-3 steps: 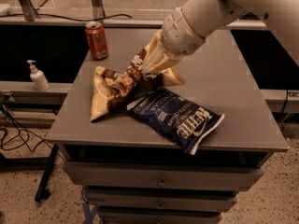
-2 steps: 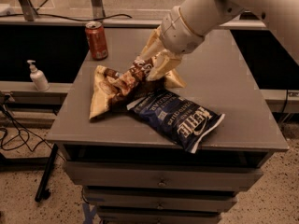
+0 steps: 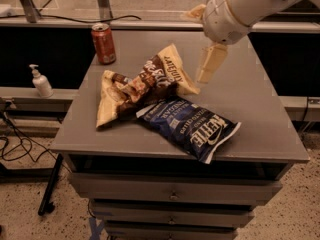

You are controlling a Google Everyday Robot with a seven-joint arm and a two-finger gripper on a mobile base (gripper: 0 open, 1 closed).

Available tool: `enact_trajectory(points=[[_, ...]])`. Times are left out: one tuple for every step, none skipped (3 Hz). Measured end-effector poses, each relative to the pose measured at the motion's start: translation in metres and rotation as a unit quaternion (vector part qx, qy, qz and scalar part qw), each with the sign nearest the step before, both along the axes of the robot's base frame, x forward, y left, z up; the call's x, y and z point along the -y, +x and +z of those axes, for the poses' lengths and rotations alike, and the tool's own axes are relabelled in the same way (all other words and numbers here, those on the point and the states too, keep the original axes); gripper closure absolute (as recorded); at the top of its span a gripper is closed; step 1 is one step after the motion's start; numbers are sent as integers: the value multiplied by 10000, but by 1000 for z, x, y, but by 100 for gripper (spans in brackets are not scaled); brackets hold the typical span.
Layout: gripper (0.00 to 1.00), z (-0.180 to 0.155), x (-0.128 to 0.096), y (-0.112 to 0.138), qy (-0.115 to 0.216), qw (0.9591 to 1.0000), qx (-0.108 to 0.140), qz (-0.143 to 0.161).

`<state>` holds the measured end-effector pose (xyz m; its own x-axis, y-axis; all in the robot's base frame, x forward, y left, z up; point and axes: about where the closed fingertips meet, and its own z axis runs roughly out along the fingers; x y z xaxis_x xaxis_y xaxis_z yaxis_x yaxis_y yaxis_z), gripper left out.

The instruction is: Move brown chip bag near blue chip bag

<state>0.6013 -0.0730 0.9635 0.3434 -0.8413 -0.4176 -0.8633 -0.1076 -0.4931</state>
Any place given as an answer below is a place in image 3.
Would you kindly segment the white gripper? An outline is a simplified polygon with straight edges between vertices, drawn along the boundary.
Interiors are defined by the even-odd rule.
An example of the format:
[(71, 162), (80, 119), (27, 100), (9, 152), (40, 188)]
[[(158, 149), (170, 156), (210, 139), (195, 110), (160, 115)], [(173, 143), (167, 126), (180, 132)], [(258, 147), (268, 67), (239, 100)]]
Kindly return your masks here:
[(210, 0), (181, 14), (183, 20), (201, 21), (204, 34), (213, 43), (202, 49), (197, 72), (199, 83), (208, 83), (228, 55), (228, 47), (249, 33), (249, 27), (234, 16), (228, 0)]

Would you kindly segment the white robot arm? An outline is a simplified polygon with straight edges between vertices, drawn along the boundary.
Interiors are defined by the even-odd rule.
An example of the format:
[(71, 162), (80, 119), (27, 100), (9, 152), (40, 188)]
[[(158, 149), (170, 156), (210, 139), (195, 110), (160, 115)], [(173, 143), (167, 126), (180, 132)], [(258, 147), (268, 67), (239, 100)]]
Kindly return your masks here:
[[(212, 44), (203, 49), (197, 81), (208, 83), (223, 64), (228, 45), (233, 45), (251, 32), (262, 19), (283, 11), (301, 0), (209, 0), (185, 11), (183, 20), (199, 23)], [(309, 0), (317, 7), (320, 0)]]

